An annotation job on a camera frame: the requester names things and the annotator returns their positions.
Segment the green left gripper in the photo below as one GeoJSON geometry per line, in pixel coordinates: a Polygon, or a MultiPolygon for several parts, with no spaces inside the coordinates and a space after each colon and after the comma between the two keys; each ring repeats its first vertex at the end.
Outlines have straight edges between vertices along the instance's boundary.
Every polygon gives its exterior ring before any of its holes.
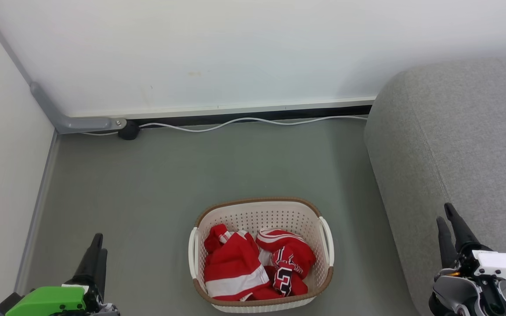
{"type": "Polygon", "coordinates": [[[107,249],[104,236],[95,234],[73,277],[62,286],[16,292],[0,302],[0,316],[119,316],[118,308],[104,303],[107,249]]]}

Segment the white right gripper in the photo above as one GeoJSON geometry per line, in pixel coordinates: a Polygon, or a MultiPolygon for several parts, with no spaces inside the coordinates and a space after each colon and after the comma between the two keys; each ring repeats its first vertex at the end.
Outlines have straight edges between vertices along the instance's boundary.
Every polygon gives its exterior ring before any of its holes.
{"type": "Polygon", "coordinates": [[[464,218],[451,203],[438,216],[442,270],[434,277],[434,304],[506,304],[506,253],[481,250],[464,218]]]}

